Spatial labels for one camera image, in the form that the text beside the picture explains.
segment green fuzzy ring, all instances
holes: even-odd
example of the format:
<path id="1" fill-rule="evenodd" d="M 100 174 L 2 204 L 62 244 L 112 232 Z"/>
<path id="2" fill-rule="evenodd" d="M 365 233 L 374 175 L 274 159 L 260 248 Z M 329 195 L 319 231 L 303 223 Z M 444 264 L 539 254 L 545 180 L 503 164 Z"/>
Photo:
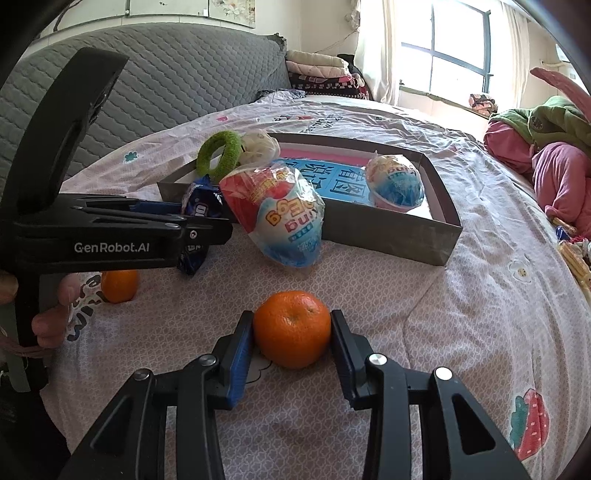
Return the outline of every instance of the green fuzzy ring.
<path id="1" fill-rule="evenodd" d="M 209 169 L 213 153 L 220 147 L 224 147 L 222 157 L 214 170 Z M 198 178 L 209 173 L 214 184 L 228 175 L 236 165 L 242 154 L 242 138 L 236 132 L 225 130 L 209 137 L 201 146 L 196 160 Z"/>

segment window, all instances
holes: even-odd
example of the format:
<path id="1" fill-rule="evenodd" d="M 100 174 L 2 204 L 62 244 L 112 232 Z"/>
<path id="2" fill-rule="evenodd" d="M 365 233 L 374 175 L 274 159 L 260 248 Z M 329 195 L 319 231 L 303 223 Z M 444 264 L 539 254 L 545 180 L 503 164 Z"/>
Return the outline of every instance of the window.
<path id="1" fill-rule="evenodd" d="M 401 5 L 401 81 L 462 105 L 489 91 L 490 12 L 456 0 L 406 0 Z"/>

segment candy wrapper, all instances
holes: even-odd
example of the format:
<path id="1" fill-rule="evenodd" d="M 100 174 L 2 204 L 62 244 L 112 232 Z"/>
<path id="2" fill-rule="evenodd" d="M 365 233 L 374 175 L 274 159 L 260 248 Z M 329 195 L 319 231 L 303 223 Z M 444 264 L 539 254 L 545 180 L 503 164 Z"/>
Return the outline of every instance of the candy wrapper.
<path id="1" fill-rule="evenodd" d="M 324 201 L 299 170 L 281 163 L 241 167 L 222 179 L 220 188 L 266 256 L 296 268 L 318 260 Z"/>
<path id="2" fill-rule="evenodd" d="M 403 155 L 372 158 L 365 167 L 365 177 L 371 198 L 380 208 L 408 212 L 425 198 L 418 170 Z"/>
<path id="3" fill-rule="evenodd" d="M 212 185 L 209 175 L 194 180 L 183 196 L 181 214 L 194 217 L 220 218 L 223 213 L 222 194 Z M 205 262 L 208 245 L 187 245 L 178 259 L 178 269 L 195 275 Z"/>

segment green jacket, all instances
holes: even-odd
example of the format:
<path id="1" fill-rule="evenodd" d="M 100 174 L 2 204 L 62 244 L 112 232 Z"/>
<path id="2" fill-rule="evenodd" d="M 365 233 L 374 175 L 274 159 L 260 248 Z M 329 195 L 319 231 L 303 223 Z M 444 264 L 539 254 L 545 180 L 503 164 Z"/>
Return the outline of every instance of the green jacket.
<path id="1" fill-rule="evenodd" d="M 555 142 L 566 142 L 591 158 L 591 124 L 568 99 L 550 98 L 532 109 L 515 108 L 493 115 L 490 121 L 501 121 L 513 127 L 529 145 L 544 148 Z"/>

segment patterned bedspread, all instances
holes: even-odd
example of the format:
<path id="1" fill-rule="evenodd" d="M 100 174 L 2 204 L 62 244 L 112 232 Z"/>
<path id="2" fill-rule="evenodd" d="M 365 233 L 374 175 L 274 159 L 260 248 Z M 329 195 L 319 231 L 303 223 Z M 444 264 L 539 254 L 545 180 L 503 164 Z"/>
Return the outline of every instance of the patterned bedspread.
<path id="1" fill-rule="evenodd" d="M 591 425 L 591 315 L 553 230 L 526 188 L 473 139 L 372 105 L 271 96 L 135 141 L 64 183 L 67 192 L 159 199 L 156 181 L 192 160 L 216 131 L 305 132 L 421 151 L 464 226 L 445 268 L 324 242 L 320 263 L 294 275 L 265 260 L 237 227 L 227 245 L 211 247 L 195 278 L 141 272 L 129 303 L 104 303 L 98 277 L 86 274 L 43 391 L 71 449 L 135 369 L 181 368 L 230 333 L 242 310 L 275 291 L 304 289 L 342 309 L 354 332 L 404 367 L 454 370 L 532 477 L 556 478 Z M 172 410 L 167 478 L 175 471 Z M 243 401 L 218 415 L 229 480 L 358 479 L 368 427 L 368 413 L 343 399 L 328 355 L 304 371 L 257 359 Z M 415 431 L 417 479 L 419 442 Z"/>

